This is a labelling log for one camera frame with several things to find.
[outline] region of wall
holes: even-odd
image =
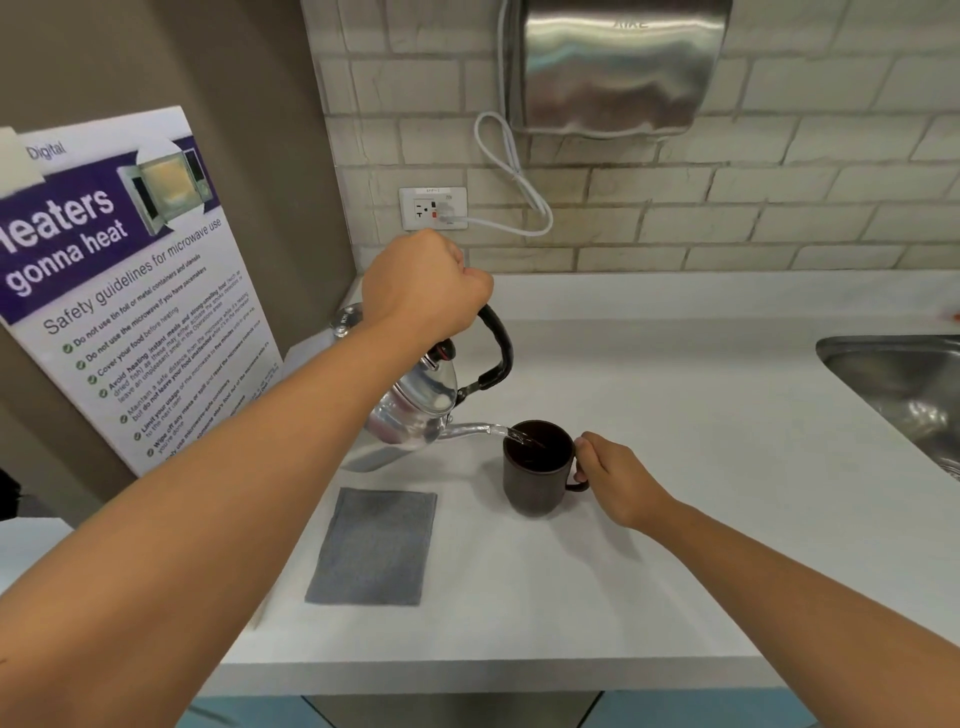
[[[0,126],[182,105],[280,350],[323,327],[355,271],[298,0],[34,0],[0,6],[0,27]],[[20,425],[0,467],[25,488],[68,487],[37,452],[98,502],[132,481],[1,328],[0,371]]]
[[[497,0],[302,0],[354,252],[400,186],[537,223],[471,137],[495,109]],[[547,239],[455,233],[492,271],[960,267],[960,2],[734,0],[693,129],[522,139]]]

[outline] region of microwave image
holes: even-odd
[[[194,149],[118,167],[117,174],[150,235],[213,198],[200,156]]]

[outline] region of brick wall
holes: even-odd
[[[302,3],[361,268],[401,186],[539,224],[472,138],[498,0]],[[454,233],[491,271],[960,268],[960,0],[734,0],[687,134],[519,143],[556,226]]]

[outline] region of white countertop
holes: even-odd
[[[832,335],[960,331],[948,316],[960,274],[714,275],[699,288],[688,276],[499,280],[516,366],[456,420],[596,430],[675,496],[960,643],[960,484],[815,351]],[[529,317],[547,320],[517,320]],[[493,364],[483,329],[457,345],[461,380]],[[590,493],[544,520],[514,513],[501,457],[481,436],[338,473],[260,622],[204,692],[780,683],[684,567],[611,524]],[[439,494],[419,607],[303,602],[342,486]]]

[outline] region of right arm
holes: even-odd
[[[960,647],[673,499],[626,447],[587,432],[578,479],[671,551],[827,728],[960,724]]]

